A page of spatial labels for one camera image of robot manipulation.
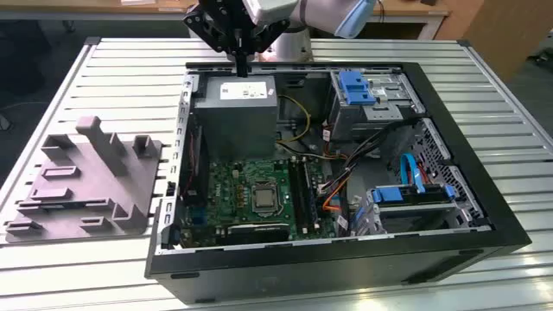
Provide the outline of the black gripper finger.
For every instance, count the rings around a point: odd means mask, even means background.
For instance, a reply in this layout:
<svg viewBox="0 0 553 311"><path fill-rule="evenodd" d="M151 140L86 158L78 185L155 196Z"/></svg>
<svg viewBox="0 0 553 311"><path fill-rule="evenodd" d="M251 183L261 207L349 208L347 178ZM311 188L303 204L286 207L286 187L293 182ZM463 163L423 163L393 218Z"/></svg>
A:
<svg viewBox="0 0 553 311"><path fill-rule="evenodd" d="M242 76L247 77L250 57L263 52L290 24L289 19L278 20L265 26L247 21L242 28Z"/></svg>
<svg viewBox="0 0 553 311"><path fill-rule="evenodd" d="M202 31L203 26L203 15L198 8L191 8L186 13L182 22L187 26L189 30L195 34ZM242 52L238 46L239 38L213 38L205 36L199 39L209 45L215 52L223 52L227 59L234 62L235 75L242 77Z"/></svg>

